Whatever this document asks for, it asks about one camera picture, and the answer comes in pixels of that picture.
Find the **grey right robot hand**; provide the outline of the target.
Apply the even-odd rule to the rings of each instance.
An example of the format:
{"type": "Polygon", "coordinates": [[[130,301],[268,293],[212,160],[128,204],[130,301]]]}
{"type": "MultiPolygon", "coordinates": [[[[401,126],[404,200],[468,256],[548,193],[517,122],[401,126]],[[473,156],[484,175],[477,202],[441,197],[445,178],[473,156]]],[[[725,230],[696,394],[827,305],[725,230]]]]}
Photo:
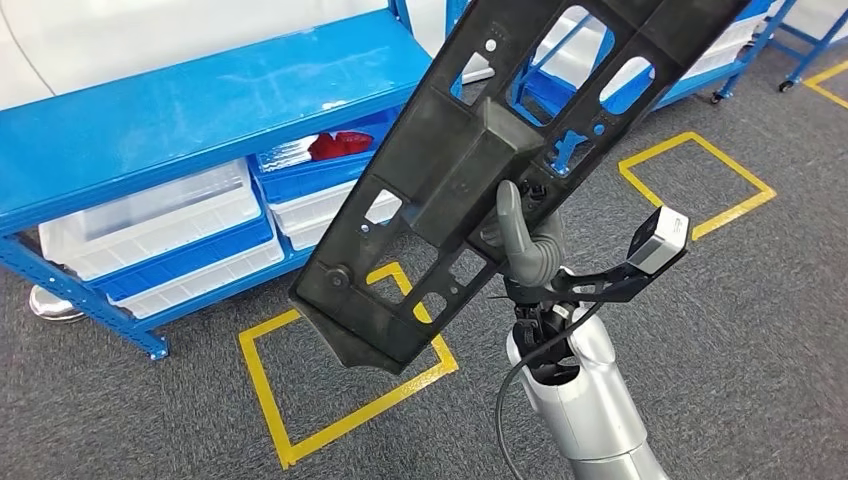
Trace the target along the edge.
{"type": "Polygon", "coordinates": [[[481,229],[481,239],[504,249],[506,276],[524,287],[543,287],[563,263],[564,230],[554,212],[531,233],[524,218],[521,194],[515,183],[502,180],[497,188],[495,216],[481,229]]]}

